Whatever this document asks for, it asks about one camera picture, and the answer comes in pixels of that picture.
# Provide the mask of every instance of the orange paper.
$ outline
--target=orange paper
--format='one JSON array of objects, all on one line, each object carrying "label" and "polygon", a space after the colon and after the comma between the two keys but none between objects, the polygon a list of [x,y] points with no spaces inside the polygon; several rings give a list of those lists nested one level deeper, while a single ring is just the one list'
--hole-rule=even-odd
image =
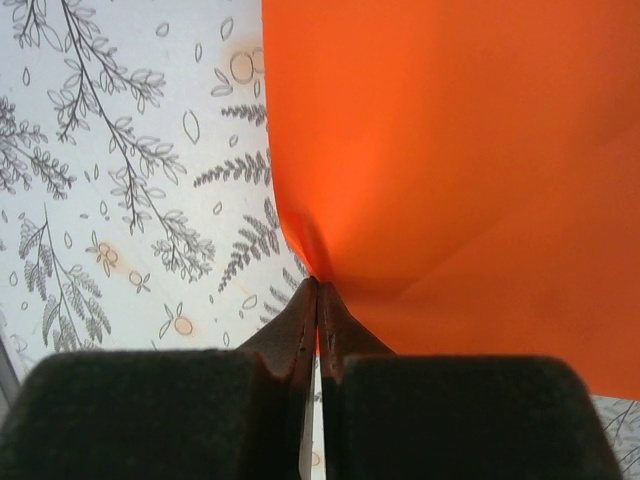
[{"label": "orange paper", "polygon": [[640,2],[268,0],[287,240],[399,353],[640,399]]}]

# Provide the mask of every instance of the orange sheet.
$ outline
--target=orange sheet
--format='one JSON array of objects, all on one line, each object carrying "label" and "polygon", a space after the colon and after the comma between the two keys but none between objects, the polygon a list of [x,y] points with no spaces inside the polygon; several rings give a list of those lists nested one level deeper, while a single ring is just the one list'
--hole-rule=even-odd
[{"label": "orange sheet", "polygon": [[268,0],[285,235],[402,353],[640,399],[640,2]]}]

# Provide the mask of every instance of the patterned wallpaper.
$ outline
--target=patterned wallpaper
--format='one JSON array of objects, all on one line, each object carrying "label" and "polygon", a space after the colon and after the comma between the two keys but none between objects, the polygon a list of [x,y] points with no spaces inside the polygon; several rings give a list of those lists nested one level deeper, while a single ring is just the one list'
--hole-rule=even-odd
[{"label": "patterned wallpaper", "polygon": [[[258,0],[3,0],[0,35],[0,329],[20,379],[60,351],[233,348],[282,309],[306,270],[274,208]],[[640,404],[596,404],[640,476]]]}]

